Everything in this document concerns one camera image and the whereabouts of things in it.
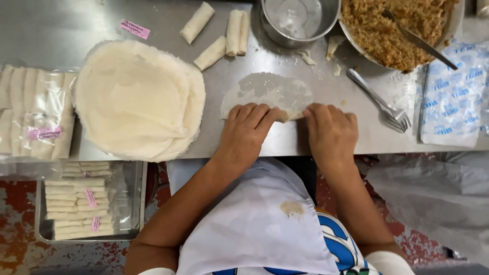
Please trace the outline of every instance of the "fork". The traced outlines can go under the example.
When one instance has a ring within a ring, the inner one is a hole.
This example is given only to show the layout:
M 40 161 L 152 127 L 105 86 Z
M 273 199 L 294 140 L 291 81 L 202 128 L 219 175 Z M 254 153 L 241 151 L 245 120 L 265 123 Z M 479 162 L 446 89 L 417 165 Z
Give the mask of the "fork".
M 386 109 L 391 112 L 392 117 L 397 121 L 402 132 L 405 133 L 406 130 L 411 127 L 411 121 L 403 109 L 397 109 L 385 102 L 376 92 L 374 92 L 365 80 L 354 70 L 348 69 L 346 75 L 355 81 L 360 87 L 367 91 L 376 101 L 382 104 Z

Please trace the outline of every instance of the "metal bowl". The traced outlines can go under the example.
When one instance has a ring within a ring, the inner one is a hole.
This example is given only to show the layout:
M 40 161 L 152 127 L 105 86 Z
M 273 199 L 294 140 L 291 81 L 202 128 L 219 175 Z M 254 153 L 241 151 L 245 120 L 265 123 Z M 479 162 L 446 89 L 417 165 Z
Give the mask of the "metal bowl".
M 448 40 L 450 41 L 454 36 L 455 33 L 457 32 L 460 23 L 462 22 L 462 19 L 464 18 L 464 8 L 465 8 L 465 0 L 460 0 L 458 3 L 455 4 L 453 7 L 453 11 L 451 14 L 449 14 L 448 18 L 446 19 L 446 24 L 444 26 L 443 32 L 441 37 L 438 39 L 438 41 L 435 43 L 435 49 L 439 52 L 443 52 L 443 50 L 447 47 L 445 44 L 445 41 Z M 345 33 L 346 38 L 350 43 L 353 45 L 353 47 L 363 56 L 365 56 L 368 60 L 374 62 L 377 65 L 380 65 L 382 67 L 386 67 L 379 63 L 375 58 L 373 58 L 368 52 L 366 52 L 362 47 L 360 47 L 355 40 L 353 40 L 353 37 L 346 27 L 346 25 L 343 23 L 343 15 L 340 13 L 339 14 L 339 24 L 341 28 L 343 29 L 343 32 Z
M 333 28 L 340 3 L 340 0 L 261 0 L 260 21 L 277 44 L 298 48 Z

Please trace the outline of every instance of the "metal tray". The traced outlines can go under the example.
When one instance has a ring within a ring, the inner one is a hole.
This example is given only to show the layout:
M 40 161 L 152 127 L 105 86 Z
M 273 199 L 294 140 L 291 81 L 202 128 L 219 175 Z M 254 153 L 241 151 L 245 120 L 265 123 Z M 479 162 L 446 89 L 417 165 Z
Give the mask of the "metal tray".
M 37 181 L 36 191 L 36 217 L 34 231 L 36 239 L 49 244 L 86 244 L 99 242 L 130 241 L 134 240 L 144 226 L 144 205 L 146 196 L 146 176 L 148 163 L 145 161 L 124 161 L 124 177 L 128 187 L 129 197 L 133 198 L 133 218 L 139 221 L 138 228 L 127 234 L 80 238 L 73 240 L 54 240 L 53 221 L 46 220 L 46 200 L 44 182 Z

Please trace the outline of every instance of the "concrete floor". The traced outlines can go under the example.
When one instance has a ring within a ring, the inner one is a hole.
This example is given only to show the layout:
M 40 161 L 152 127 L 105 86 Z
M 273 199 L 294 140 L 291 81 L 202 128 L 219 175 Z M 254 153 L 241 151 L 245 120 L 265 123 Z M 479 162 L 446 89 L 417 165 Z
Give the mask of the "concrete floor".
M 369 156 L 356 156 L 364 178 L 376 161 Z M 167 181 L 164 164 L 158 166 L 158 181 Z M 154 179 L 150 171 L 148 179 Z M 397 222 L 370 185 L 379 212 L 402 247 L 413 267 L 447 263 L 442 246 L 426 236 Z M 48 245 L 34 237 L 35 182 L 0 182 L 0 275 L 29 274 L 122 274 L 129 242 L 87 245 Z M 318 206 L 335 214 L 334 197 L 321 174 L 317 175 Z M 170 198 L 168 187 L 156 191 L 146 207 L 149 219 Z

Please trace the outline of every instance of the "pink label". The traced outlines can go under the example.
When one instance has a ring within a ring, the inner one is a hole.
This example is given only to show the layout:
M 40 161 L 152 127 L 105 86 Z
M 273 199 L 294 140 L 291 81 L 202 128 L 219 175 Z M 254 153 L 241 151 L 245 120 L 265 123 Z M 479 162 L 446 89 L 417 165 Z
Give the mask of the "pink label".
M 98 228 L 100 227 L 100 217 L 95 217 L 92 220 L 92 230 L 93 231 L 98 231 Z
M 87 197 L 87 200 L 89 201 L 89 206 L 90 207 L 96 207 L 97 206 L 97 201 L 95 200 L 95 196 L 93 195 L 93 192 L 90 189 L 85 189 L 85 196 Z
M 119 25 L 119 27 L 143 39 L 148 39 L 148 35 L 150 35 L 150 30 L 148 30 L 147 28 L 136 25 L 133 22 L 127 21 L 125 19 L 122 20 L 122 23 L 121 25 Z
M 62 137 L 61 128 L 40 128 L 28 131 L 30 140 L 41 140 L 45 138 L 60 138 Z

